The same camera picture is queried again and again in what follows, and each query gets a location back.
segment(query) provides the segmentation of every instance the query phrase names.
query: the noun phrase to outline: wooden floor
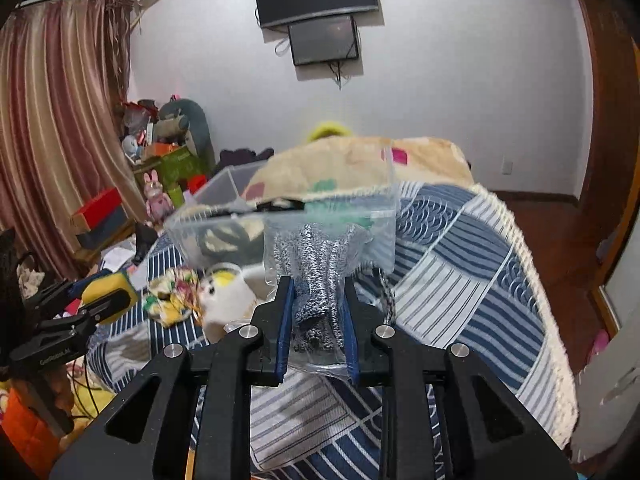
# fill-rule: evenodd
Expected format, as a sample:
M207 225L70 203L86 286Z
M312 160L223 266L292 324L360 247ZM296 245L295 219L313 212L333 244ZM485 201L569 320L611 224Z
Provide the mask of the wooden floor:
M578 208L561 202L507 200L522 229L551 304L574 373L604 328L587 294L602 235Z

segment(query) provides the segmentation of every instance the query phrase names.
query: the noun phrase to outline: brown striped curtain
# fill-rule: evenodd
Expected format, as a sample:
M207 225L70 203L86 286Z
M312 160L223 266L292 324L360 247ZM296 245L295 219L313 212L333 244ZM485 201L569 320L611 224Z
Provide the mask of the brown striped curtain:
M0 228L14 226L22 249L70 278L69 217L84 202L116 186L129 217L145 217L118 138L129 75L121 1L36 4L0 30Z

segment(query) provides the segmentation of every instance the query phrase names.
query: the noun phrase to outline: pink bunny plush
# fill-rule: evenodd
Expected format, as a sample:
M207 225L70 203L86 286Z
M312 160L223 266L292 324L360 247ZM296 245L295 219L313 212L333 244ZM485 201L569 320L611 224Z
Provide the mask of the pink bunny plush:
M169 195L162 190L158 180L158 172L151 171L151 177L145 173L146 214L155 224L161 224L172 212L174 203Z

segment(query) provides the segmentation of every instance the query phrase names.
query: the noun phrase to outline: clear plastic bag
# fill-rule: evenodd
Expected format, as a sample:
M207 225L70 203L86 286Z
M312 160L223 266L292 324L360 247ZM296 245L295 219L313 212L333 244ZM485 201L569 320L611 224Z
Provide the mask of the clear plastic bag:
M135 103L126 103L124 108L124 124L129 129L129 135L134 137L146 129L151 120L151 112Z
M360 265L367 230L355 223L267 222L264 231L266 281L276 286L292 276L293 304L289 366L344 378L342 310L344 279Z

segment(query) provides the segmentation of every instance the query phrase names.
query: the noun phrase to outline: white wall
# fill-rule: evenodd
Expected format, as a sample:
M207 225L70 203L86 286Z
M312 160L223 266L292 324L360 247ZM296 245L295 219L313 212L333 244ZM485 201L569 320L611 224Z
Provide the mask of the white wall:
M132 34L130 97L194 99L217 149L283 150L337 120L359 135L451 139L490 188L574 193L585 76L572 0L380 1L383 26L357 16L351 70L363 74L339 91L327 68L274 54L255 0L161 0Z
M591 131L593 129L593 72L591 70L591 50L587 36L587 26L584 23L580 2L571 0L578 27L578 42L582 61L582 136L578 144L578 159L575 167L574 196L580 198L582 184L587 173L589 149L591 147Z

